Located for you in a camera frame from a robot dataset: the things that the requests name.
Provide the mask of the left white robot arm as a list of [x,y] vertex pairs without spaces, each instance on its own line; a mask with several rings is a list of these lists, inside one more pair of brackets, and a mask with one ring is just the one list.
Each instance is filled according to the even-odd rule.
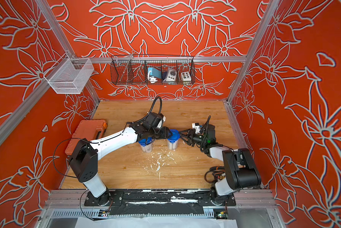
[[108,188],[98,174],[98,161],[124,146],[137,143],[142,139],[169,139],[173,133],[168,127],[145,128],[141,124],[126,127],[110,136],[88,141],[80,139],[72,155],[69,166],[75,178],[89,190],[95,199],[109,200]]

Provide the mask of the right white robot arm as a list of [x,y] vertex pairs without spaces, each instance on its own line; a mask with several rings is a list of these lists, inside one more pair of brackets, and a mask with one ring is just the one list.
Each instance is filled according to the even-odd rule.
[[215,129],[188,129],[180,132],[181,139],[190,146],[198,146],[200,151],[210,158],[223,162],[220,172],[225,176],[213,181],[211,197],[214,199],[229,196],[242,189],[261,185],[261,176],[247,148],[232,149],[216,141]]

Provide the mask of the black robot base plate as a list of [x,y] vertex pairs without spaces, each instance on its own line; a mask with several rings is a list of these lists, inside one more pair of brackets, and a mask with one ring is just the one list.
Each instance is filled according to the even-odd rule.
[[122,206],[132,204],[186,203],[199,206],[236,206],[234,194],[217,196],[210,189],[112,189],[106,191],[107,196],[95,198],[87,193],[84,205]]

